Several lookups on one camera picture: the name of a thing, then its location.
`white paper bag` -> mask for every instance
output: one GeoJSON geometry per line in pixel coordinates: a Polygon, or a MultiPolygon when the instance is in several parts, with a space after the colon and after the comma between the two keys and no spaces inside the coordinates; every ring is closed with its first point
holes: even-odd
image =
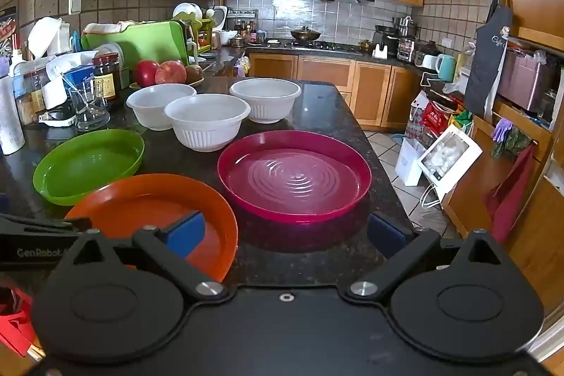
{"type": "Polygon", "coordinates": [[[417,160],[425,153],[425,147],[417,139],[403,138],[396,173],[405,186],[415,186],[421,177],[421,168],[417,160]]]}

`glass jar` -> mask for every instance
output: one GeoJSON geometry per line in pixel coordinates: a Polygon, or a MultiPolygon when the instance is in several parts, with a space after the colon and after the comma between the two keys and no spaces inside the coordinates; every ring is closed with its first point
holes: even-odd
{"type": "Polygon", "coordinates": [[[94,65],[94,78],[103,85],[103,97],[108,109],[114,110],[122,106],[123,101],[119,95],[121,81],[119,79],[119,55],[105,53],[92,58],[94,65]]]}
{"type": "Polygon", "coordinates": [[[26,99],[28,102],[31,99],[33,112],[36,115],[45,112],[45,102],[41,89],[46,83],[49,83],[49,77],[44,67],[35,68],[24,74],[24,88],[25,92],[29,94],[26,99]]]}

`jar label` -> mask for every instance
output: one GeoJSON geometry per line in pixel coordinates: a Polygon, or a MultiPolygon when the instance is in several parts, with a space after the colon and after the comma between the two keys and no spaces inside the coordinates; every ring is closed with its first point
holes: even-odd
{"type": "Polygon", "coordinates": [[[94,78],[102,82],[103,85],[102,96],[105,99],[112,98],[116,95],[116,88],[114,87],[113,74],[100,75],[94,78]]]}
{"type": "Polygon", "coordinates": [[[43,102],[43,93],[41,90],[32,92],[32,104],[35,112],[45,110],[45,103],[43,102]]]}

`green plate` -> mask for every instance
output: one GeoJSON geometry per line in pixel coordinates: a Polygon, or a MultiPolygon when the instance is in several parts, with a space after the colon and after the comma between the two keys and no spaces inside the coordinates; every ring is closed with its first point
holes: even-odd
{"type": "Polygon", "coordinates": [[[134,131],[103,129],[75,137],[47,154],[33,173],[33,186],[58,205],[75,205],[93,190],[133,176],[145,142],[134,131]]]}

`red apple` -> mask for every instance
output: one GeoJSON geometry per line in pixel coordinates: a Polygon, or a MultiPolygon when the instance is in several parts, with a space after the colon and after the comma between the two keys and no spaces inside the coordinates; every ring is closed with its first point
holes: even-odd
{"type": "Polygon", "coordinates": [[[165,61],[154,76],[157,85],[161,83],[186,83],[186,69],[181,61],[165,61]]]}
{"type": "Polygon", "coordinates": [[[154,76],[159,68],[159,63],[151,60],[139,61],[135,67],[135,81],[140,87],[151,87],[155,84],[154,76]]]}

